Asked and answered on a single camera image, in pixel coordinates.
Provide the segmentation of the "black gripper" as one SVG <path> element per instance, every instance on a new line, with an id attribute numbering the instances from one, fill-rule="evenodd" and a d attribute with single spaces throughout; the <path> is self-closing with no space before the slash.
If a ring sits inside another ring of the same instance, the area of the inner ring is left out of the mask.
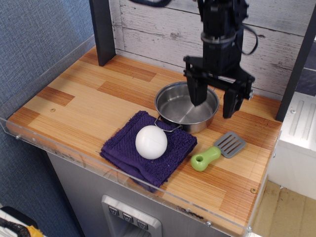
<path id="1" fill-rule="evenodd" d="M 204 42 L 202 57 L 184 57 L 184 75 L 195 107 L 206 100 L 209 85 L 225 91 L 225 119 L 240 110 L 244 99 L 252 98 L 255 78 L 240 66 L 243 54 L 247 54 L 243 51 L 243 37 L 236 37 L 231 41 Z"/>

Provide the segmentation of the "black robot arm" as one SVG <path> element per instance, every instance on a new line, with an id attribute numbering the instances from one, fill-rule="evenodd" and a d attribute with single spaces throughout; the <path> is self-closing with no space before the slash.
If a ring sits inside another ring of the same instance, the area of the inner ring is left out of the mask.
<path id="1" fill-rule="evenodd" d="M 209 85 L 224 90 L 223 117 L 229 119 L 253 94 L 255 78 L 240 66 L 243 33 L 252 30 L 243 24 L 249 5 L 244 0 L 199 0 L 197 4 L 203 54 L 184 57 L 191 103 L 202 104 Z"/>

